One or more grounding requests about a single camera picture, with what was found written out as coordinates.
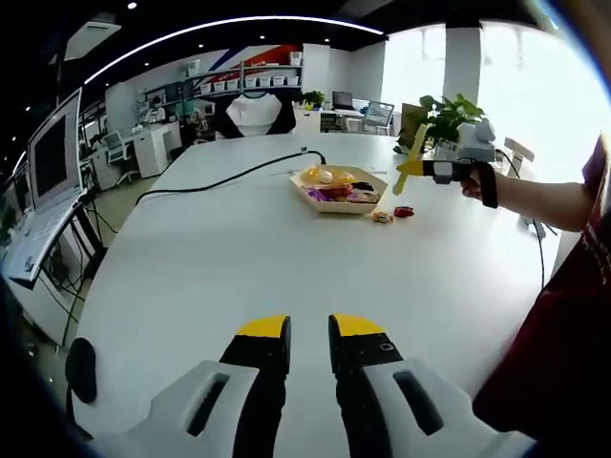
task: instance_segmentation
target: black computer mouse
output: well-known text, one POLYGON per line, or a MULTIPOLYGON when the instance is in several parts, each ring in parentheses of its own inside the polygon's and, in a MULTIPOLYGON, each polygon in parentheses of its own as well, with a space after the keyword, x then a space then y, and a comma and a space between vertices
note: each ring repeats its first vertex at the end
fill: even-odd
POLYGON ((91 404, 97 396, 95 382, 95 350, 88 340, 74 339, 66 359, 66 380, 76 397, 91 404))

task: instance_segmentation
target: blue stripe on wall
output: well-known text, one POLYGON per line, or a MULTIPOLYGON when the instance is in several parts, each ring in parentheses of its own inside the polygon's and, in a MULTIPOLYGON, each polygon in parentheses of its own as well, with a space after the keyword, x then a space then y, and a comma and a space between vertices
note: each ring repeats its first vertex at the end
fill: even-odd
POLYGON ((227 62, 230 58, 234 57, 238 52, 246 49, 246 46, 242 46, 241 48, 234 48, 233 50, 227 50, 225 54, 221 56, 219 60, 217 60, 212 67, 210 67, 210 72, 217 70, 222 64, 227 62))

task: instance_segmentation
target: window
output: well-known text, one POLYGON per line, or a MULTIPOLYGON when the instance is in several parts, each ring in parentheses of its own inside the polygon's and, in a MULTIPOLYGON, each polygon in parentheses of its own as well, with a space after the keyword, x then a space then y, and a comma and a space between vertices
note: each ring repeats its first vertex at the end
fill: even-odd
POLYGON ((423 95, 441 97, 445 65, 444 25, 391 35, 386 44, 382 101, 400 112, 403 103, 419 105, 423 95))
POLYGON ((483 23, 477 104, 497 136, 533 150, 538 180, 581 181, 600 128, 611 115, 596 73, 558 37, 483 23))

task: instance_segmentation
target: hand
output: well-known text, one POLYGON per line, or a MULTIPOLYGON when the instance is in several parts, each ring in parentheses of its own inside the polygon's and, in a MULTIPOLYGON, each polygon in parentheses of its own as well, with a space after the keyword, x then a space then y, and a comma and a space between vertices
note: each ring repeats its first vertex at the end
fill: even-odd
POLYGON ((476 169, 471 170, 471 176, 467 179, 460 181, 462 186, 462 195, 466 198, 476 198, 481 200, 481 185, 479 180, 479 173, 476 169))

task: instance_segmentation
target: office chair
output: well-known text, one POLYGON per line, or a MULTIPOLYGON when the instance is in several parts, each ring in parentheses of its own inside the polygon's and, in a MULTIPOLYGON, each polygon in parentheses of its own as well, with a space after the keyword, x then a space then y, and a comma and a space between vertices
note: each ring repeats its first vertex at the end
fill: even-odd
POLYGON ((363 119, 347 117, 346 130, 360 134, 377 134, 384 131, 390 135, 390 119, 394 105, 382 102, 370 102, 363 119))
MULTIPOLYGON (((134 144, 126 145, 123 141, 123 137, 119 131, 109 133, 104 137, 104 144, 106 145, 106 161, 109 166, 119 163, 119 166, 124 167, 128 161, 134 158, 134 144)), ((139 175, 138 170, 122 170, 123 174, 116 181, 115 187, 127 179, 130 183, 132 182, 132 176, 139 175)))

